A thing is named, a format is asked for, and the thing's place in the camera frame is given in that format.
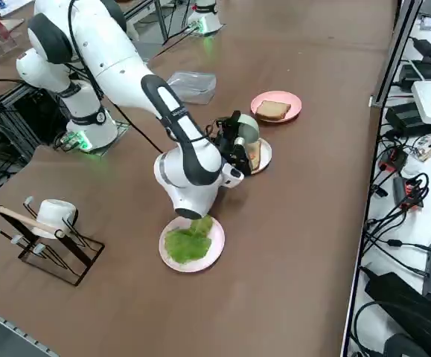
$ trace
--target white plate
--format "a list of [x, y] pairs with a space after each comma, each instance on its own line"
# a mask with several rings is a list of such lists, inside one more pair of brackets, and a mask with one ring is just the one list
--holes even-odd
[[159, 253], [161, 254], [162, 260], [164, 260], [164, 263], [172, 269], [182, 273], [194, 273], [195, 271], [201, 271], [215, 263], [218, 257], [222, 254], [223, 246], [225, 245], [225, 233], [223, 232], [222, 225], [220, 225], [220, 223], [215, 218], [212, 217], [212, 221], [214, 224], [212, 225], [210, 232], [208, 232], [208, 238], [212, 241], [212, 243], [210, 244], [207, 254], [201, 259], [192, 260], [184, 264], [173, 260], [169, 253], [165, 250], [165, 236], [168, 232], [173, 231], [174, 229], [189, 228], [192, 221], [187, 218], [176, 217], [173, 221], [166, 225], [159, 239]]
[[261, 142], [260, 165], [258, 166], [258, 169], [252, 171], [252, 175], [265, 170], [269, 162], [272, 160], [272, 147], [268, 144], [268, 141], [262, 138], [259, 138], [258, 140]]

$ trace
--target plate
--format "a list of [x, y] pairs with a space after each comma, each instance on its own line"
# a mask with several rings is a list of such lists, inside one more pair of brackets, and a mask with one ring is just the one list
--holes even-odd
[[254, 100], [252, 100], [252, 113], [257, 112], [258, 107], [264, 100], [271, 100], [272, 102], [291, 104], [291, 108], [281, 120], [269, 120], [260, 119], [262, 121], [267, 121], [269, 123], [284, 123], [286, 121], [296, 118], [301, 111], [301, 99], [296, 97], [293, 93], [288, 91], [266, 91], [258, 95]]
[[189, 228], [192, 221], [184, 217], [176, 217], [174, 220], [169, 222], [169, 224], [166, 225], [162, 231], [161, 237], [159, 239], [159, 253], [161, 254], [161, 258], [164, 263], [170, 268], [182, 273], [194, 273], [196, 271], [201, 271], [207, 269], [209, 266], [215, 263], [218, 257], [222, 254], [223, 246], [225, 245], [225, 233], [223, 232], [222, 225], [214, 217], [212, 217], [212, 221], [214, 224], [212, 225], [210, 232], [208, 232], [208, 238], [212, 241], [212, 243], [210, 244], [207, 254], [201, 259], [192, 260], [184, 264], [173, 260], [169, 253], [165, 250], [165, 236], [168, 232], [173, 231], [174, 229]]
[[256, 175], [257, 173], [265, 170], [269, 162], [272, 160], [272, 147], [268, 144], [268, 141], [262, 138], [259, 138], [258, 140], [261, 142], [260, 165], [258, 165], [258, 169], [252, 171], [252, 175]]

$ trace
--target bread slice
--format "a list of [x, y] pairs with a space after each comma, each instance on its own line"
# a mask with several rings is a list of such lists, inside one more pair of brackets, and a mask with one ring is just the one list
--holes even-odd
[[258, 170], [260, 167], [261, 142], [256, 140], [256, 142], [252, 144], [247, 144], [246, 151], [248, 154], [248, 159], [250, 160], [250, 167], [252, 168], [252, 171]]
[[257, 108], [255, 116], [258, 119], [278, 121], [284, 119], [284, 116], [291, 108], [291, 104], [272, 102], [271, 100], [264, 100]]

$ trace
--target pink plate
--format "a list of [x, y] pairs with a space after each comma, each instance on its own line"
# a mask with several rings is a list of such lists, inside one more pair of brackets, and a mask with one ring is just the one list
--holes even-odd
[[271, 100], [272, 102], [286, 103], [291, 104], [291, 108], [284, 116], [284, 119], [281, 120], [267, 120], [261, 119], [263, 121], [267, 121], [269, 123], [283, 123], [285, 121], [292, 120], [296, 118], [296, 116], [301, 111], [301, 100], [296, 97], [294, 94], [289, 93], [288, 91], [266, 91], [262, 94], [259, 94], [254, 100], [252, 100], [252, 113], [256, 113], [258, 107], [261, 105], [261, 102], [264, 100]]
[[166, 225], [162, 231], [161, 237], [159, 239], [159, 253], [161, 254], [162, 260], [164, 260], [164, 263], [166, 263], [172, 269], [182, 273], [194, 273], [195, 271], [201, 271], [215, 263], [218, 257], [222, 254], [223, 246], [225, 245], [225, 233], [223, 232], [222, 225], [220, 225], [220, 223], [214, 217], [212, 217], [212, 221], [214, 221], [214, 224], [212, 225], [210, 232], [208, 232], [208, 238], [212, 241], [212, 243], [210, 244], [207, 254], [202, 259], [192, 260], [184, 264], [173, 260], [169, 253], [165, 250], [165, 236], [168, 232], [173, 231], [174, 229], [189, 228], [192, 221], [183, 217], [176, 217], [173, 221], [169, 222], [169, 224]]

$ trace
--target lettuce leaf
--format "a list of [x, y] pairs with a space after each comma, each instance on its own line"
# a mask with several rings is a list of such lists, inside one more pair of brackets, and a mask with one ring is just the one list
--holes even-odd
[[189, 229], [176, 229], [167, 233], [165, 250], [180, 264], [203, 258], [212, 243], [207, 237], [212, 224], [212, 218], [205, 216], [193, 221]]

